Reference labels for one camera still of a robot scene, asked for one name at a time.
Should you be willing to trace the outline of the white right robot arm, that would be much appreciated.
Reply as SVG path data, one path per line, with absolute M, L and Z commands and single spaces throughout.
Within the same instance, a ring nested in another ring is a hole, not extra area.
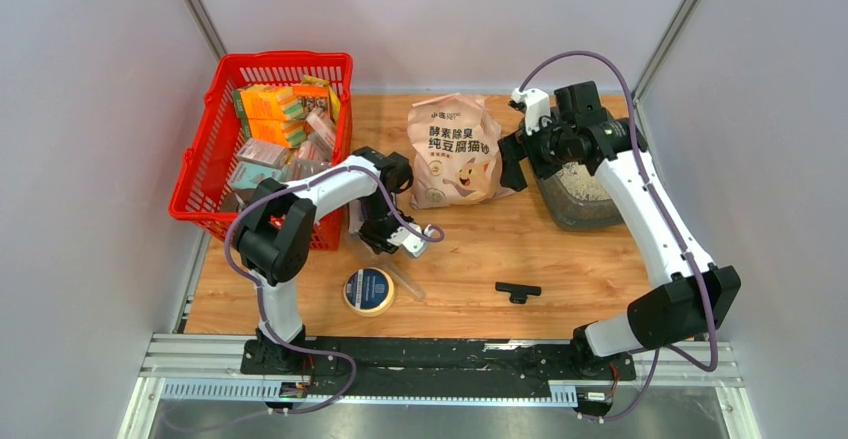
M 538 180 L 577 163 L 605 189 L 635 240 L 651 289 L 625 312 L 577 328 L 570 363 L 598 376 L 611 356 L 669 347 L 699 334 L 712 340 L 741 286 L 732 266 L 720 267 L 698 243 L 670 201 L 641 135 L 600 102 L 594 82 L 516 89 L 510 106 L 523 119 L 499 141 L 502 186 L 526 188 L 522 160 Z

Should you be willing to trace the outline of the clear plastic scoop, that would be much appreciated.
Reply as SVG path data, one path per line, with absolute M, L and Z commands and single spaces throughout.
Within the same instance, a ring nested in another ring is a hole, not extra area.
M 416 301 L 423 302 L 426 299 L 425 289 L 404 268 L 398 265 L 391 255 L 375 254 L 355 234 L 344 233 L 342 238 L 347 249 L 357 258 L 362 267 L 379 268 L 389 274 L 397 284 L 405 288 Z

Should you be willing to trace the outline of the pink cat litter bag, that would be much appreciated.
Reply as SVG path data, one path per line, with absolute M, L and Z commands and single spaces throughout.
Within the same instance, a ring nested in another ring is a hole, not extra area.
M 411 106 L 407 134 L 415 150 L 411 205 L 474 205 L 512 195 L 501 185 L 502 126 L 484 95 L 454 93 Z

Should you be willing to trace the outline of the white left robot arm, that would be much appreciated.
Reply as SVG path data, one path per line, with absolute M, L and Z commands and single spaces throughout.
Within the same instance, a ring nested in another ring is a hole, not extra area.
M 358 202 L 365 213 L 356 233 L 367 247 L 377 254 L 403 250 L 418 257 L 431 240 L 430 229 L 403 214 L 396 202 L 397 194 L 412 182 L 407 158 L 362 147 L 308 178 L 262 181 L 231 224 L 225 243 L 240 259 L 230 264 L 254 283 L 258 337 L 270 343 L 266 357 L 279 372 L 296 372 L 306 357 L 296 279 L 307 261 L 314 226 L 329 213 Z

